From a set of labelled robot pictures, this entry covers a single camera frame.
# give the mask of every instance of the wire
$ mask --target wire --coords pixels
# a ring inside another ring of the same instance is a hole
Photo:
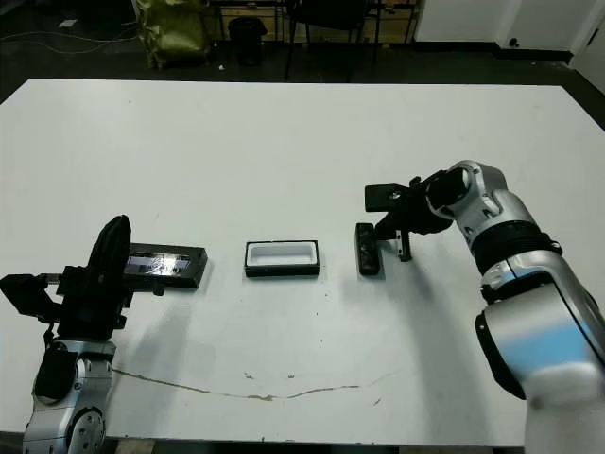
[[[5,44],[36,44],[36,45],[41,45],[42,47],[46,47],[48,50],[55,52],[56,54],[90,54],[91,52],[95,52],[98,49],[100,49],[101,47],[105,47],[108,44],[111,43],[123,43],[125,41],[134,41],[136,40],[136,37],[133,38],[128,38],[127,40],[121,40],[121,41],[109,41],[103,44],[99,44],[95,47],[93,47],[92,49],[87,49],[87,50],[60,50],[56,47],[53,47],[52,45],[48,45],[45,43],[42,43],[40,41],[30,41],[30,40],[15,40],[15,41],[7,41],[5,42]]]
[[[128,41],[134,41],[134,40],[136,40],[137,39],[136,36],[133,36],[132,38],[118,39],[124,33],[128,32],[128,31],[131,31],[133,29],[134,29],[134,27],[132,26],[130,28],[122,30],[117,35],[115,35],[115,37],[113,37],[113,39],[111,39],[111,40],[93,40],[91,38],[83,38],[83,37],[79,37],[79,36],[76,37],[76,36],[72,36],[72,35],[65,35],[63,33],[55,33],[53,31],[45,31],[45,32],[34,31],[34,32],[17,33],[15,35],[8,35],[8,36],[6,36],[4,38],[1,38],[0,41],[4,41],[7,38],[14,38],[14,37],[17,37],[17,36],[28,36],[28,35],[35,34],[35,33],[46,33],[46,34],[51,34],[51,35],[64,35],[64,36],[69,36],[70,38],[78,38],[78,39],[81,39],[81,40],[84,40],[84,41],[92,41],[92,42],[101,43],[99,45],[96,45],[93,48],[86,49],[86,50],[61,50],[61,49],[58,49],[57,47],[53,47],[52,45],[43,43],[41,41],[9,40],[9,41],[5,41],[4,42],[4,44],[36,44],[36,45],[41,45],[42,47],[45,47],[46,49],[50,50],[51,52],[55,52],[56,54],[68,54],[68,55],[90,54],[91,52],[96,52],[101,47],[104,47],[104,46],[109,45],[109,44],[125,43],[125,42],[128,42]]]
[[[77,35],[70,35],[67,33],[58,33],[56,31],[26,31],[24,33],[15,33],[13,35],[7,35],[7,36],[3,36],[0,37],[0,41],[4,41],[4,40],[10,40],[12,38],[19,38],[22,36],[31,36],[31,35],[52,35],[52,36],[61,36],[63,38],[73,38],[75,40],[82,40],[82,41],[89,41],[91,43],[120,43],[122,41],[130,41],[131,38],[124,38],[124,39],[120,39],[120,40],[95,40],[93,38],[86,38],[83,36],[77,36]]]

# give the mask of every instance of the table surface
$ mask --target table surface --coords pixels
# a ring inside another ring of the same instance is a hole
[[[560,87],[40,79],[0,140],[0,275],[85,264],[122,213],[133,241],[207,248],[197,291],[135,295],[114,333],[110,436],[520,445],[461,234],[360,277],[366,184],[500,167],[605,301],[605,133]],[[246,241],[271,239],[316,239],[319,277],[247,279]],[[43,331],[0,297],[0,430],[26,425]]]

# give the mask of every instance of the trash can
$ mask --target trash can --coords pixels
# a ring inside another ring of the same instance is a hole
[[[254,66],[263,61],[261,37],[266,34],[265,25],[257,17],[237,17],[229,22],[229,37],[239,64]]]

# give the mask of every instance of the black chair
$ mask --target black chair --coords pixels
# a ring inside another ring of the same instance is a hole
[[[309,26],[349,31],[349,43],[353,32],[357,30],[355,43],[359,44],[364,21],[369,12],[369,3],[369,0],[285,0],[286,12],[290,18],[290,43],[285,62],[284,79],[288,78],[297,23],[304,24],[308,44],[311,44]]]

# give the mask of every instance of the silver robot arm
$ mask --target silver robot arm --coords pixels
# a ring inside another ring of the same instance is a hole
[[[24,453],[98,451],[105,438],[114,353],[110,341],[52,340],[32,390],[34,409],[24,435]]]
[[[527,401],[526,453],[605,452],[605,322],[500,170],[463,161],[426,187],[482,274],[475,328],[495,380]]]
[[[112,332],[124,328],[121,311],[130,306],[135,291],[163,292],[147,280],[123,279],[129,253],[129,219],[118,216],[99,234],[85,267],[65,267],[60,275],[9,274],[0,279],[0,290],[19,313],[49,324],[32,390],[25,454],[94,454],[101,448],[115,354]],[[51,283],[58,284],[61,304],[45,291]]]

